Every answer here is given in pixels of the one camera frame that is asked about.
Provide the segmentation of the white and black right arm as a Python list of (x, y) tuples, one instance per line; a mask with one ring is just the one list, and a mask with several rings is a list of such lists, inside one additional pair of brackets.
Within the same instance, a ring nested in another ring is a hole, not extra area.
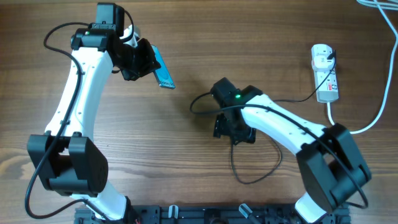
[(256, 132), (261, 131), (296, 157), (306, 192), (295, 203), (295, 210), (307, 223), (334, 212), (371, 180), (367, 163), (343, 125), (327, 128), (309, 122), (256, 87), (240, 90), (227, 78), (216, 82), (210, 95), (222, 110), (215, 125), (216, 137), (229, 136), (234, 145), (252, 144)]

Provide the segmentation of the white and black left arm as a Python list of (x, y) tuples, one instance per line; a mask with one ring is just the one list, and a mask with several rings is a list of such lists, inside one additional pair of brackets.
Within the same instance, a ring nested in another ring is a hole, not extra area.
[(162, 69), (161, 58), (133, 26), (113, 29), (80, 28), (71, 40), (67, 82), (57, 110), (43, 134), (33, 134), (27, 151), (35, 167), (24, 206), (33, 215), (30, 196), (36, 180), (44, 189), (84, 203), (97, 220), (131, 223), (130, 199), (108, 179), (108, 161), (93, 140), (96, 114), (104, 86), (115, 68), (134, 81)]

